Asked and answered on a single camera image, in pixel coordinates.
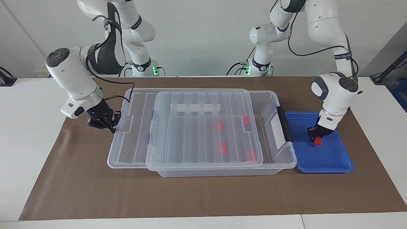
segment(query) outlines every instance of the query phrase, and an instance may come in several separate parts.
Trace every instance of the brown mat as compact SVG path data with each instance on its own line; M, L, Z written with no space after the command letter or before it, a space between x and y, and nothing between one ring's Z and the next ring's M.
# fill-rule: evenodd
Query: brown mat
M150 78L150 88L245 88L272 90L286 111L319 111L310 77ZM106 84L105 96L126 86ZM115 110L122 101L109 101ZM162 178L147 169L114 170L107 165L113 135L90 128L87 117L66 119L19 220L246 216L407 211L353 114L339 132L354 164L349 174Z

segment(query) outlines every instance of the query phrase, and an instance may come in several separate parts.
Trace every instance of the blue tray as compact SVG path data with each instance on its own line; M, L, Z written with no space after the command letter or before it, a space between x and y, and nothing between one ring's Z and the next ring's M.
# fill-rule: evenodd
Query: blue tray
M297 166L305 173L347 173L353 164L338 131L322 139L316 146L309 140L307 128L315 126L318 112L286 112L293 135Z

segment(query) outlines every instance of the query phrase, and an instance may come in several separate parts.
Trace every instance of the gray wall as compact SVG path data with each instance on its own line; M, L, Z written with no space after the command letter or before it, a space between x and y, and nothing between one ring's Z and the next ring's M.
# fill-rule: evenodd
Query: gray wall
M403 52L407 51L407 22L394 35L394 37L384 46L384 48L373 58L360 76L370 76L383 72L390 66ZM407 78L407 64L392 71L388 78Z
M144 19L157 31L146 44L168 75L224 75L252 49L252 27L269 23L274 0L137 0ZM340 22L361 68L407 21L406 0L338 0ZM34 64L60 47L104 40L103 25L92 22L76 0L0 0L0 65L18 77L34 77ZM298 53L322 48L307 35L306 16L294 26L292 47ZM317 75L335 71L331 51L296 57L287 42L274 43L275 75Z

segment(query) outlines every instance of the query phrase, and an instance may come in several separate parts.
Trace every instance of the container handle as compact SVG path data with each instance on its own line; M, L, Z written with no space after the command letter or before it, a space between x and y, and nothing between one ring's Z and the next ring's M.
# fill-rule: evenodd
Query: container handle
M290 127L288 126L287 116L285 115L283 106L277 107L277 113L278 113L278 118L280 119L285 141L293 142L293 135L291 134Z

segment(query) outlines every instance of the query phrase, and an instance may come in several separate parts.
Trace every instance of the white tabletop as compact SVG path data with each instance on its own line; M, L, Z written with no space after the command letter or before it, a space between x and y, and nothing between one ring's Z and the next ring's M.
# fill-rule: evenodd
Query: white tabletop
M360 78L359 85L364 93L352 111L407 202L407 114L386 87L375 86L368 78ZM65 120L59 109L66 99L53 79L18 79L13 87L0 88L0 229L407 228L405 212L15 222Z

